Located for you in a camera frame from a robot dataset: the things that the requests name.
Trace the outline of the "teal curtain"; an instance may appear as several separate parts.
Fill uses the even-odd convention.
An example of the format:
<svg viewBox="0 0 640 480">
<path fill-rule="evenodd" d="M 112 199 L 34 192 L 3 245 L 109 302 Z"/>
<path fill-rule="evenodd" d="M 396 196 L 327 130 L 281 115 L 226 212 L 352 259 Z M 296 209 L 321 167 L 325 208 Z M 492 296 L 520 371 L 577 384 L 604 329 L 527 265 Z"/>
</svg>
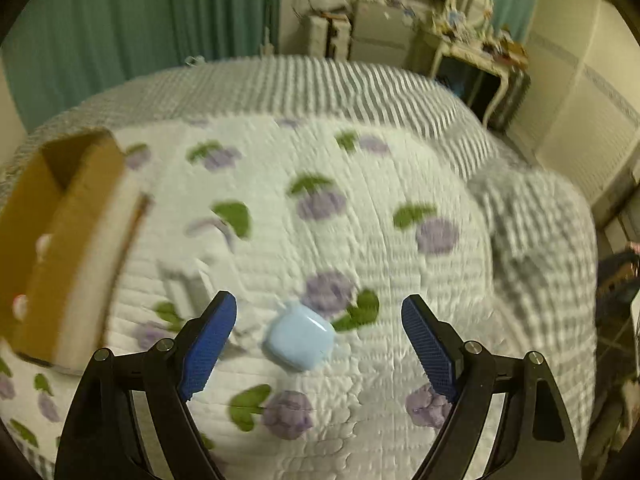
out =
<svg viewBox="0 0 640 480">
<path fill-rule="evenodd" d="M 258 54 L 280 0 L 28 0 L 1 44 L 27 131 L 125 81 Z"/>
</svg>

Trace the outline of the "oval vanity mirror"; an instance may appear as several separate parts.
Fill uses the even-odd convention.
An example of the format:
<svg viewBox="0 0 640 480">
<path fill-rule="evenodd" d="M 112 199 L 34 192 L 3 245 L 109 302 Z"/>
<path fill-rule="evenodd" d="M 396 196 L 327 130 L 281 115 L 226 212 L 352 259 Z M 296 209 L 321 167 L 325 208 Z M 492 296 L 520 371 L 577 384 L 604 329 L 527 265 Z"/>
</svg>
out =
<svg viewBox="0 0 640 480">
<path fill-rule="evenodd" d="M 485 26 L 492 17 L 492 0 L 447 0 L 446 15 L 455 25 L 469 28 Z"/>
</svg>

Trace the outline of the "brown cardboard box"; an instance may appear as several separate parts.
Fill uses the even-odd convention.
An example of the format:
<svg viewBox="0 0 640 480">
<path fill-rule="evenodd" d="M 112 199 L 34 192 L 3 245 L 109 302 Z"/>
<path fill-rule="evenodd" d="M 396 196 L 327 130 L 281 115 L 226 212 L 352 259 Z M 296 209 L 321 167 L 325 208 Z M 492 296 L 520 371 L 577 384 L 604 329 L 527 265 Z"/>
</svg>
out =
<svg viewBox="0 0 640 480">
<path fill-rule="evenodd" d="M 84 370 L 143 204 L 105 129 L 35 152 L 1 209 L 1 335 L 16 354 Z"/>
</svg>

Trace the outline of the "white dressing table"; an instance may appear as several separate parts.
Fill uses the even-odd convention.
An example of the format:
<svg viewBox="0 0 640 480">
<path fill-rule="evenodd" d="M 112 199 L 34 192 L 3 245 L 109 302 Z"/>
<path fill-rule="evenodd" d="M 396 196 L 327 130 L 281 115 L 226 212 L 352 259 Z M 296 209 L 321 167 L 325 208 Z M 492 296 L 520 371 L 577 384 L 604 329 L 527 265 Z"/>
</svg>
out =
<svg viewBox="0 0 640 480">
<path fill-rule="evenodd" d="M 529 74 L 521 67 L 509 64 L 505 60 L 500 61 L 492 54 L 458 40 L 454 41 L 431 32 L 424 32 L 423 42 L 434 51 L 428 69 L 430 78 L 434 80 L 446 79 L 442 69 L 443 60 L 453 60 L 480 72 L 480 76 L 476 78 L 474 87 L 466 99 L 466 106 L 469 108 L 472 108 L 480 95 L 483 77 L 498 79 L 498 87 L 488 101 L 480 119 L 485 128 L 505 133 L 524 96 L 526 96 L 530 85 Z"/>
</svg>

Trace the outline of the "white suitcase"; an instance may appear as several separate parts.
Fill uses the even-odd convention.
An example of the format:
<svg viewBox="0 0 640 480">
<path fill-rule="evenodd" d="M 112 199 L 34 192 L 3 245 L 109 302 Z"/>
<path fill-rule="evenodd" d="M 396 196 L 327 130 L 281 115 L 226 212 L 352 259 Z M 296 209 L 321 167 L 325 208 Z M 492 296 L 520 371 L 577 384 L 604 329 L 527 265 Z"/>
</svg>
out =
<svg viewBox="0 0 640 480">
<path fill-rule="evenodd" d="M 347 14 L 321 13 L 305 18 L 305 54 L 311 58 L 349 58 L 352 23 Z"/>
</svg>

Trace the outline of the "light blue earbuds case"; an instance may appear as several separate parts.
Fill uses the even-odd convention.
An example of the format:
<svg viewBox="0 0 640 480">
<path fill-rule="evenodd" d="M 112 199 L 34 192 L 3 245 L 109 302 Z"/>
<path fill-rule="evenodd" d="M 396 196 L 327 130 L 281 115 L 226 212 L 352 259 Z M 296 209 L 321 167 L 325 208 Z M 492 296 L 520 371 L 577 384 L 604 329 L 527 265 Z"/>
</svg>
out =
<svg viewBox="0 0 640 480">
<path fill-rule="evenodd" d="M 292 370 L 313 370 L 331 354 L 335 341 L 332 324 L 300 302 L 292 302 L 269 325 L 264 349 Z"/>
</svg>

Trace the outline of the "white floral quilt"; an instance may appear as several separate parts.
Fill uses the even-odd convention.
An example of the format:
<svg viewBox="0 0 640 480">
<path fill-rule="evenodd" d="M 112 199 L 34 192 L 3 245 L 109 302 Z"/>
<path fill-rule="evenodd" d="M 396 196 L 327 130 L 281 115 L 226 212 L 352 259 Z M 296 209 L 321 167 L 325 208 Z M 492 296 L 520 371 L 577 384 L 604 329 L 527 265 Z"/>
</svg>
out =
<svg viewBox="0 0 640 480">
<path fill-rule="evenodd" d="M 327 119 L 171 120 L 115 139 L 151 207 L 113 290 L 106 344 L 146 350 L 187 321 L 160 259 L 199 258 L 238 319 L 189 410 L 230 479 L 408 479 L 447 415 L 400 320 L 420 295 L 495 341 L 491 244 L 464 183 L 411 133 Z M 264 349 L 300 302 L 335 330 L 298 372 Z"/>
</svg>

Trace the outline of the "white folding phone stand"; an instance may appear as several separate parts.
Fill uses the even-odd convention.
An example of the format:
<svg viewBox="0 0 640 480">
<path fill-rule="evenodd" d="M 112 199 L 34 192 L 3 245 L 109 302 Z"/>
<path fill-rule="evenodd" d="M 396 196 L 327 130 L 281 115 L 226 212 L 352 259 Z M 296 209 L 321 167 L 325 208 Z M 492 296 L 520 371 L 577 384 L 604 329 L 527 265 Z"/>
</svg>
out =
<svg viewBox="0 0 640 480">
<path fill-rule="evenodd" d="M 160 259 L 160 280 L 180 318 L 197 318 L 216 295 L 209 265 L 199 258 Z"/>
</svg>

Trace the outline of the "grey cabinet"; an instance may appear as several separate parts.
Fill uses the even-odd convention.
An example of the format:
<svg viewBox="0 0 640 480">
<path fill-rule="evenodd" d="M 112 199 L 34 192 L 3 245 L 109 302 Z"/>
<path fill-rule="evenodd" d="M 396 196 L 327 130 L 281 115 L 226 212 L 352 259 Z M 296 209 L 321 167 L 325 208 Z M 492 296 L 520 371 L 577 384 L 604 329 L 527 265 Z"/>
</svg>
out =
<svg viewBox="0 0 640 480">
<path fill-rule="evenodd" d="M 352 17 L 349 59 L 410 70 L 420 16 L 403 6 L 357 0 Z"/>
</svg>

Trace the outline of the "grey checked bedsheet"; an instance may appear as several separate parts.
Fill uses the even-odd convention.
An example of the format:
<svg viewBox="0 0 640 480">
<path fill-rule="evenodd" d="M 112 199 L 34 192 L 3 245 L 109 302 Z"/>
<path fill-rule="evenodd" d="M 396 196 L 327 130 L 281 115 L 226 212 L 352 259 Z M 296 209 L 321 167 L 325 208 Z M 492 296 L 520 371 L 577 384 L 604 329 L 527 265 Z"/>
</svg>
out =
<svg viewBox="0 0 640 480">
<path fill-rule="evenodd" d="M 563 177 L 520 162 L 435 81 L 381 65 L 285 56 L 165 70 L 40 127 L 2 167 L 1 195 L 9 198 L 45 143 L 93 129 L 115 139 L 119 129 L 150 122 L 238 116 L 397 129 L 442 156 L 475 200 L 491 244 L 495 341 L 459 335 L 505 356 L 540 352 L 562 394 L 570 436 L 585 444 L 596 385 L 597 248 L 589 205 Z"/>
</svg>

